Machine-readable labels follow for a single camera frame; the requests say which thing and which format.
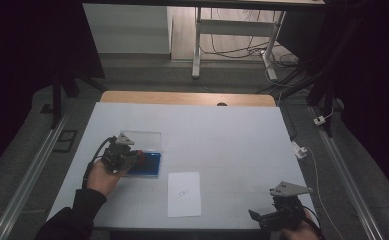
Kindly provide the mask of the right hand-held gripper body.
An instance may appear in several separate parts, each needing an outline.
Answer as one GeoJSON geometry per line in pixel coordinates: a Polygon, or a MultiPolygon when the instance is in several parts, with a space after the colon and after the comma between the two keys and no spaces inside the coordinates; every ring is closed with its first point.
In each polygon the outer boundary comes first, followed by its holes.
{"type": "Polygon", "coordinates": [[[296,230],[305,218],[303,205],[298,196],[312,192],[309,187],[281,181],[270,190],[276,211],[262,215],[260,227],[268,232],[281,229],[296,230]]]}

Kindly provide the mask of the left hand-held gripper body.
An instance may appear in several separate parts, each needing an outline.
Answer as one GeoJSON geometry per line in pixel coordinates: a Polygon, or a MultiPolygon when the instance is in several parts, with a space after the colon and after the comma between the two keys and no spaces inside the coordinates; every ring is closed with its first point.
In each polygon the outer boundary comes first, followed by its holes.
{"type": "Polygon", "coordinates": [[[128,161],[128,156],[133,151],[131,145],[134,145],[134,142],[123,131],[120,132],[118,137],[111,138],[110,144],[102,156],[102,162],[109,172],[114,173],[131,168],[128,161]]]}

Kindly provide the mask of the blue ink pad case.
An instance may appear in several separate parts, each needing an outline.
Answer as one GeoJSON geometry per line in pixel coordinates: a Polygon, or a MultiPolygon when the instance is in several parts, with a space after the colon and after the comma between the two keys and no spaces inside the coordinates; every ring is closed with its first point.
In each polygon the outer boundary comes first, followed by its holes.
{"type": "Polygon", "coordinates": [[[128,177],[157,178],[160,172],[162,142],[160,132],[123,131],[133,145],[132,150],[142,150],[145,158],[127,173],[128,177]]]}

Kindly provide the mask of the white paper sheet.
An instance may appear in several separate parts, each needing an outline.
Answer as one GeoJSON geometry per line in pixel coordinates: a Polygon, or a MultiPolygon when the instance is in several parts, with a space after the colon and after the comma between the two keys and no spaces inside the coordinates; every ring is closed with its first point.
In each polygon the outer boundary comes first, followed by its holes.
{"type": "Polygon", "coordinates": [[[201,215],[200,174],[179,172],[168,174],[168,217],[201,215]]]}

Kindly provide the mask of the person's right hand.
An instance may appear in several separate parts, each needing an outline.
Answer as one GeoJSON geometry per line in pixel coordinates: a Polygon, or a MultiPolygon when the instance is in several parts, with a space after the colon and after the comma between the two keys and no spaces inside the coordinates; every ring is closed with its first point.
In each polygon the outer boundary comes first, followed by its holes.
{"type": "Polygon", "coordinates": [[[312,226],[303,221],[296,230],[281,229],[280,233],[287,240],[320,240],[312,226]]]}

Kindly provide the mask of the person's left hand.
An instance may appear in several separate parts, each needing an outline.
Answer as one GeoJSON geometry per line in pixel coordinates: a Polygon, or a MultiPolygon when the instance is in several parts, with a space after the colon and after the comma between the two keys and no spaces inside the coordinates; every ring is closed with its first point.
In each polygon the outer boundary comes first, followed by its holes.
{"type": "Polygon", "coordinates": [[[100,192],[108,197],[117,186],[120,179],[127,174],[127,170],[121,170],[115,173],[109,173],[101,160],[93,164],[92,170],[88,175],[88,189],[100,192]]]}

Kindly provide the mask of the white plug adapter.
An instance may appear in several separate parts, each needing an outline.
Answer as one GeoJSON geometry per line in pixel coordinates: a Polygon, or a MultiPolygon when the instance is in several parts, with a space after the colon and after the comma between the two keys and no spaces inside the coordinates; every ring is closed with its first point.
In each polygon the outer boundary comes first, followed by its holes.
{"type": "Polygon", "coordinates": [[[307,156],[307,149],[305,147],[300,147],[295,141],[292,142],[295,156],[298,159],[303,159],[307,156]]]}

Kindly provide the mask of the wooden table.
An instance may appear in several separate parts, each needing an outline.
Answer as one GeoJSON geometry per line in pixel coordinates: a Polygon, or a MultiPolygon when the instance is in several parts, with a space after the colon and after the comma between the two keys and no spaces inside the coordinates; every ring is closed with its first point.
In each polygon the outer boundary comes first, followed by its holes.
{"type": "Polygon", "coordinates": [[[176,104],[208,106],[256,106],[275,107],[270,95],[228,93],[183,93],[147,91],[106,91],[102,103],[176,104]]]}

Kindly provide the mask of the white table mat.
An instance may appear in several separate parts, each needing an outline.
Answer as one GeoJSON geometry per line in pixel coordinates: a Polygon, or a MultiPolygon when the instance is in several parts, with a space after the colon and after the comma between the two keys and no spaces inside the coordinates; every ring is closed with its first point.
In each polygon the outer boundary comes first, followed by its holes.
{"type": "Polygon", "coordinates": [[[99,145],[122,130],[160,132],[156,179],[125,178],[95,218],[107,229],[257,228],[248,210],[273,211],[270,189],[305,183],[276,107],[96,104],[53,213],[73,203],[99,145]],[[200,174],[201,215],[168,217],[168,174],[200,174]]]}

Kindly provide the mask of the small white connector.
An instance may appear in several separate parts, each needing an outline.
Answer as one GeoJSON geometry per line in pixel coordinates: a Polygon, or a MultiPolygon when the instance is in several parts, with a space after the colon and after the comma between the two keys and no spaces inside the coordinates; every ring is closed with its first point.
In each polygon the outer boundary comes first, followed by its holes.
{"type": "Polygon", "coordinates": [[[323,125],[323,124],[327,124],[327,123],[330,122],[332,115],[333,115],[333,111],[331,111],[331,112],[330,112],[329,114],[327,114],[327,115],[320,115],[320,116],[318,116],[318,117],[316,117],[316,118],[314,119],[314,124],[315,124],[316,126],[321,126],[321,125],[323,125]]]}

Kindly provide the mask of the black metal stand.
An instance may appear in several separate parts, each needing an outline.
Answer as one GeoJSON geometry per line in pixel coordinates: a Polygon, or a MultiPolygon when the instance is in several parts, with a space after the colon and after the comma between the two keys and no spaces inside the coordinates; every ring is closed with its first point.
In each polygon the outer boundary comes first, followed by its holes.
{"type": "Polygon", "coordinates": [[[281,93],[285,99],[308,86],[312,89],[306,97],[309,106],[316,106],[324,100],[323,128],[329,136],[331,133],[331,116],[333,114],[333,98],[336,67],[348,42],[357,30],[363,18],[363,11],[373,0],[324,0],[323,7],[317,7],[316,13],[325,15],[323,27],[318,37],[319,49],[313,56],[304,60],[308,78],[293,88],[281,93]]]}

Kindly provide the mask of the grey panel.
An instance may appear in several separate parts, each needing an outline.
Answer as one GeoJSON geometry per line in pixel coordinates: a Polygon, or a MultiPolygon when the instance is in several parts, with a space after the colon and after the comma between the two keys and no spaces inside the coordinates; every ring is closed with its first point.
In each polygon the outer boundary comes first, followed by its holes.
{"type": "Polygon", "coordinates": [[[99,53],[171,52],[166,7],[88,3],[83,7],[99,53]]]}

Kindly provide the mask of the dark curtain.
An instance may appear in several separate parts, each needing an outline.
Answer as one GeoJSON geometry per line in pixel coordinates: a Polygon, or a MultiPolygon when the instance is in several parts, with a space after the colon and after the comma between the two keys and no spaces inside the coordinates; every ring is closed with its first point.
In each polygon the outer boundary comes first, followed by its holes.
{"type": "Polygon", "coordinates": [[[341,118],[389,180],[389,0],[373,0],[337,66],[341,118]]]}
{"type": "Polygon", "coordinates": [[[102,78],[84,0],[0,0],[0,157],[56,76],[102,78]]]}

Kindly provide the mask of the white-legged desk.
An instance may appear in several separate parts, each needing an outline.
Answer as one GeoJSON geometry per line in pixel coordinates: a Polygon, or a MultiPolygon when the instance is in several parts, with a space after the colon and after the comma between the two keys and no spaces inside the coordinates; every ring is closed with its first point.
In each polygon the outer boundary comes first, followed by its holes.
{"type": "Polygon", "coordinates": [[[270,54],[287,11],[318,11],[326,6],[324,0],[82,0],[91,4],[119,4],[141,6],[195,7],[195,47],[192,78],[200,76],[200,37],[202,34],[268,37],[269,45],[261,58],[271,79],[276,78],[270,54]],[[244,22],[235,20],[203,19],[204,8],[273,10],[279,13],[273,22],[244,22]]]}

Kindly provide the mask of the black floor frame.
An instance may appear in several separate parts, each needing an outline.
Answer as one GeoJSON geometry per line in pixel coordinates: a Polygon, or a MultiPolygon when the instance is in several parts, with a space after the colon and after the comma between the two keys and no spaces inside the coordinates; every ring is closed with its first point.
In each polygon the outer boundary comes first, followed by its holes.
{"type": "Polygon", "coordinates": [[[53,151],[58,153],[69,153],[75,143],[77,133],[77,130],[62,130],[53,151]]]}

